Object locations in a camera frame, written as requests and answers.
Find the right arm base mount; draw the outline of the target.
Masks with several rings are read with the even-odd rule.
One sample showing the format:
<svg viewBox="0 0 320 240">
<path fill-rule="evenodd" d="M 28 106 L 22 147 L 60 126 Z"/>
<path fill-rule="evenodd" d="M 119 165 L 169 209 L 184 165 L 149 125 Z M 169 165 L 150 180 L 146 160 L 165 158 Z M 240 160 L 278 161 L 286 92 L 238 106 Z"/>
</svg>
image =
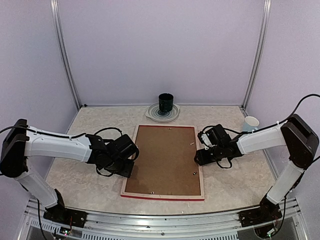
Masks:
<svg viewBox="0 0 320 240">
<path fill-rule="evenodd" d="M 271 239 L 272 235 L 278 231 L 278 223 L 283 214 L 279 204 L 272 203 L 267 199 L 267 195 L 265 195 L 258 207 L 240 211 L 238 216 L 243 228 L 271 222 L 270 224 L 254 228 L 254 233 L 260 239 L 266 240 Z"/>
</svg>

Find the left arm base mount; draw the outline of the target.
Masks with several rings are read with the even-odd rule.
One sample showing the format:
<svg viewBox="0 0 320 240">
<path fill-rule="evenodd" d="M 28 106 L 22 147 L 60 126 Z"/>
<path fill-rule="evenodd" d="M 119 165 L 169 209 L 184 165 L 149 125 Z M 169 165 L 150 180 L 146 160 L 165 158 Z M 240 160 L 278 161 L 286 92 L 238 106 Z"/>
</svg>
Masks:
<svg viewBox="0 0 320 240">
<path fill-rule="evenodd" d="M 55 189 L 57 204 L 50 208 L 45 208 L 43 218 L 56 223 L 72 227 L 84 228 L 88 213 L 81 210 L 66 208 L 61 193 Z"/>
</svg>

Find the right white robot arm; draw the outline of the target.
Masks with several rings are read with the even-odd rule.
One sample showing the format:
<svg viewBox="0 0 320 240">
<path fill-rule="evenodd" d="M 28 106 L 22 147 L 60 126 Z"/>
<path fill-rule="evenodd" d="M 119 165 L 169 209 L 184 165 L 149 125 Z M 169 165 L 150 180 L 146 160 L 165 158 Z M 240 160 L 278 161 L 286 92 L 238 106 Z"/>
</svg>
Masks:
<svg viewBox="0 0 320 240">
<path fill-rule="evenodd" d="M 197 137 L 204 145 L 204 148 L 196 151 L 194 157 L 194 161 L 200 166 L 219 164 L 222 160 L 230 163 L 235 158 L 254 152 L 286 148 L 287 165 L 260 201 L 260 207 L 255 212 L 260 222 L 268 221 L 275 214 L 275 208 L 316 161 L 316 153 L 320 146 L 318 135 L 298 114 L 262 129 L 240 132 L 235 137 L 231 137 L 221 124 L 203 129 Z"/>
</svg>

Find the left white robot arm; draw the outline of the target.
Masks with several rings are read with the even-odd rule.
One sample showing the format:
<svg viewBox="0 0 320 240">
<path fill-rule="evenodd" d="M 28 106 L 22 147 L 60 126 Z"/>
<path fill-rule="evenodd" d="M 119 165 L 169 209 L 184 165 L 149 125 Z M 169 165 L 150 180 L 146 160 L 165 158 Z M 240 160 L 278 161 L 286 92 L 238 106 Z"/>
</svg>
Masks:
<svg viewBox="0 0 320 240">
<path fill-rule="evenodd" d="M 98 133 L 60 135 L 29 126 L 25 119 L 19 119 L 5 130 L 8 134 L 2 143 L 1 174 L 18 181 L 61 223 L 70 218 L 70 211 L 60 192 L 27 163 L 29 157 L 76 160 L 95 165 L 98 175 L 105 170 L 106 177 L 129 178 L 140 153 L 132 139 L 123 133 L 117 139 L 103 139 Z"/>
</svg>

